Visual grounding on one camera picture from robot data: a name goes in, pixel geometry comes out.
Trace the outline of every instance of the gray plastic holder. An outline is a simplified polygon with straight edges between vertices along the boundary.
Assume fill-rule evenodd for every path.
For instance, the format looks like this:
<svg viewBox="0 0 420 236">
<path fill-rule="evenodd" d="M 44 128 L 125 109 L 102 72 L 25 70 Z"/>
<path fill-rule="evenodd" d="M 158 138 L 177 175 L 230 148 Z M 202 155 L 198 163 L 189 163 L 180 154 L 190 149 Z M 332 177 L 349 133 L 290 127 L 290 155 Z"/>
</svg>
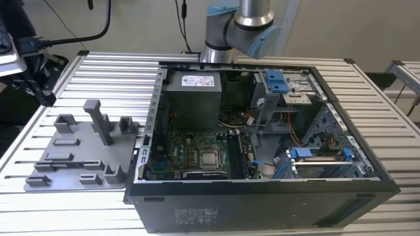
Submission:
<svg viewBox="0 0 420 236">
<path fill-rule="evenodd" d="M 58 115 L 53 124 L 57 131 L 34 163 L 25 191 L 125 187 L 138 123 L 130 117 L 109 122 L 98 107 L 98 100 L 85 102 L 93 122 L 76 122 L 72 115 Z"/>
</svg>

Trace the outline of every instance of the gray base plate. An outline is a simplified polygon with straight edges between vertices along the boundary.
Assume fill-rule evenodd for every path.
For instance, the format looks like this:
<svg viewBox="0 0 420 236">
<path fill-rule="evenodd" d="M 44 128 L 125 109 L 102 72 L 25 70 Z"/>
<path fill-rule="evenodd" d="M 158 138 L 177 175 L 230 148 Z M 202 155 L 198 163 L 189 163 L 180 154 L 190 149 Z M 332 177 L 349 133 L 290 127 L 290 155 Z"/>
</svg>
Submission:
<svg viewBox="0 0 420 236">
<path fill-rule="evenodd" d="M 28 179 L 37 179 L 40 177 L 46 177 L 46 182 L 38 182 L 38 184 L 25 184 L 25 191 L 57 191 L 57 190 L 80 190 L 80 189 L 120 189 L 125 187 L 125 177 L 128 175 L 128 168 L 132 159 L 133 147 L 136 142 L 137 132 L 132 134 L 121 134 L 118 128 L 118 122 L 110 122 L 112 131 L 109 132 L 113 139 L 113 144 L 110 146 L 104 146 L 97 133 L 93 132 L 92 122 L 78 122 L 76 125 L 70 125 L 73 134 L 60 134 L 57 131 L 53 134 L 50 142 L 46 146 L 44 154 L 41 156 L 40 162 L 48 162 L 48 154 L 50 153 L 64 154 L 70 153 L 73 158 L 69 161 L 64 161 L 73 165 L 72 168 L 64 168 L 65 165 L 60 166 L 56 163 L 62 163 L 62 161 L 49 161 L 54 166 L 53 171 L 41 171 L 36 169 Z M 138 123 L 133 122 L 136 130 L 138 129 Z M 54 146 L 53 142 L 57 139 L 78 139 L 80 144 L 77 146 Z M 102 166 L 109 165 L 112 172 L 116 171 L 120 165 L 121 171 L 124 173 L 122 181 L 118 183 L 108 183 L 104 177 L 104 170 L 86 170 L 82 164 L 77 162 L 102 162 Z M 81 184 L 80 175 L 81 174 L 97 174 L 96 179 L 100 178 L 100 184 L 94 183 L 94 178 L 86 179 L 86 182 L 93 182 L 90 184 Z"/>
</svg>

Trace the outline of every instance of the green circuit board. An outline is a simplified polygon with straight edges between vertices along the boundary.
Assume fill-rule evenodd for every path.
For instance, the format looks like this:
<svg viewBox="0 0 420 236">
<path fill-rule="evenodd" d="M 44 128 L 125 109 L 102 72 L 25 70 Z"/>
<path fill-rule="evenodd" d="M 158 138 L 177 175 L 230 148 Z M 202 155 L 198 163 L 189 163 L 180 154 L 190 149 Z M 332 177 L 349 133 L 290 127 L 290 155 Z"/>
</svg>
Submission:
<svg viewBox="0 0 420 236">
<path fill-rule="evenodd" d="M 245 157 L 253 148 L 250 145 L 249 135 L 241 135 L 241 144 Z M 225 133 L 170 132 L 168 143 L 166 161 L 152 162 L 152 179 L 153 180 L 176 180 L 180 179 L 182 172 L 204 171 L 200 169 L 200 150 L 212 148 L 218 153 L 218 168 L 205 169 L 205 171 L 224 171 L 230 178 L 230 164 L 228 156 L 228 144 Z"/>
</svg>

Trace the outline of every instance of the metal workbench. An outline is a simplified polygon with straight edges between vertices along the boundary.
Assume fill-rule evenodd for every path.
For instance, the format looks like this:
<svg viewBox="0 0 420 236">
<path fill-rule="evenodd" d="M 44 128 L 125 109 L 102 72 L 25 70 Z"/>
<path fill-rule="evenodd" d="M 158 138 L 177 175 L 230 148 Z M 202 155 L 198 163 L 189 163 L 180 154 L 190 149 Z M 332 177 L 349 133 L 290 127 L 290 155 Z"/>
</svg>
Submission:
<svg viewBox="0 0 420 236">
<path fill-rule="evenodd" d="M 0 159 L 0 233 L 30 235 L 146 234 L 133 206 L 124 205 L 124 190 L 29 194 L 22 190 L 54 132 L 61 113 L 89 120 L 85 99 L 101 99 L 110 120 L 132 116 L 145 122 L 160 60 L 197 61 L 196 55 L 89 53 L 77 56 L 54 89 L 52 108 L 40 107 Z M 310 65 L 317 67 L 358 131 L 401 187 L 389 199 L 342 230 L 302 232 L 229 232 L 201 235 L 420 235 L 420 130 L 380 92 L 354 64 L 341 59 L 238 58 L 240 63 Z"/>
</svg>

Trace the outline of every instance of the black power cable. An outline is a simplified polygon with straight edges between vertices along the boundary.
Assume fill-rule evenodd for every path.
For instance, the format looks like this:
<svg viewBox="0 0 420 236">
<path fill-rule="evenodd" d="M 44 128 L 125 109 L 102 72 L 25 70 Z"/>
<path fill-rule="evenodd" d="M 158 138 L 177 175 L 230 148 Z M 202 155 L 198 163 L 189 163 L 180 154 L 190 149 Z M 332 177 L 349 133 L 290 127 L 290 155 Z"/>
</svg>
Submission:
<svg viewBox="0 0 420 236">
<path fill-rule="evenodd" d="M 396 96 L 396 99 L 394 99 L 394 102 L 393 102 L 394 104 L 396 104 L 396 102 L 398 101 L 398 98 L 400 98 L 400 96 L 401 96 L 401 93 L 402 93 L 404 88 L 405 88 L 405 85 L 401 87 L 400 93 L 398 93 L 398 95 Z"/>
<path fill-rule="evenodd" d="M 177 0 L 174 0 L 174 5 L 176 5 L 176 15 L 177 15 L 178 30 L 180 30 L 180 32 L 181 32 L 181 35 L 182 35 L 182 38 L 184 38 L 184 41 L 185 41 L 186 50 L 188 50 L 188 52 L 192 52 L 190 47 L 189 47 L 189 44 L 188 44 L 188 41 L 186 41 L 186 33 L 182 32 L 181 20 L 180 20 L 180 17 L 178 17 Z M 185 17 L 186 17 L 186 4 L 185 4 L 185 1 L 182 2 L 182 12 L 181 12 L 181 15 L 182 15 L 184 31 L 185 31 Z"/>
<path fill-rule="evenodd" d="M 408 116 L 408 117 L 409 117 L 409 115 L 412 114 L 414 107 L 416 107 L 416 105 L 413 104 L 412 107 L 410 107 L 409 110 L 408 110 L 408 113 L 406 113 L 406 116 Z"/>
<path fill-rule="evenodd" d="M 61 24 L 62 24 L 64 28 L 66 29 L 66 31 L 72 34 L 72 36 L 73 36 L 74 38 L 77 38 L 77 36 L 76 36 L 76 35 L 73 34 L 73 32 L 70 31 L 70 29 L 66 27 L 66 25 L 65 25 L 65 23 L 64 23 L 64 21 L 62 21 L 60 15 L 58 15 L 58 13 L 54 11 L 54 9 L 52 8 L 52 6 L 50 6 L 49 3 L 46 2 L 46 0 L 42 0 L 42 1 L 45 2 L 45 4 L 48 5 L 49 9 L 52 10 L 52 12 L 54 13 L 54 15 L 57 16 L 58 20 L 61 21 Z"/>
<path fill-rule="evenodd" d="M 96 40 L 101 36 L 104 36 L 105 33 L 108 32 L 109 22 L 110 22 L 110 0 L 108 0 L 108 5 L 106 5 L 106 22 L 105 22 L 105 27 L 104 27 L 104 30 L 101 31 L 101 33 L 98 33 L 97 35 L 88 36 L 88 37 L 81 37 L 81 38 L 66 38 L 66 39 L 58 39 L 58 40 L 52 40 L 52 41 L 45 40 L 42 42 L 42 46 L 50 47 L 53 45 L 68 44 L 68 43 L 78 43 L 78 42 Z"/>
</svg>

